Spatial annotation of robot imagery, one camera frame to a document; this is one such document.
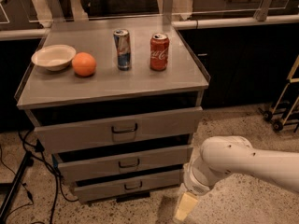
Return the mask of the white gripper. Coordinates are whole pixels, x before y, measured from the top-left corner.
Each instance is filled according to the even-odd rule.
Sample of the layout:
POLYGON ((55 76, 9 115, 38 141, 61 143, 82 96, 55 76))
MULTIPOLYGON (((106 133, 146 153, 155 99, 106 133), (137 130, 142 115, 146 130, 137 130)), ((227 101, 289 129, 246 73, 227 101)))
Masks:
POLYGON ((173 221, 182 224, 198 203, 197 196, 212 191, 215 184, 231 174, 212 170, 201 157, 184 164, 183 184, 178 190, 178 201, 174 209, 173 221))

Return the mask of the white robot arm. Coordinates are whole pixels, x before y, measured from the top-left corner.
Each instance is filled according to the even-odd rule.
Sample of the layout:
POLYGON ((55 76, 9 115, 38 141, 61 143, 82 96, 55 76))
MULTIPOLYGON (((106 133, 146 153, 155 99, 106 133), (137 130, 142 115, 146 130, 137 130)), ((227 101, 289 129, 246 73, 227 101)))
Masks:
POLYGON ((299 154, 261 150, 242 136, 213 136, 206 139, 193 159, 184 164, 183 181, 174 211, 182 223, 216 183, 233 174, 251 175, 283 189, 299 192, 299 154))

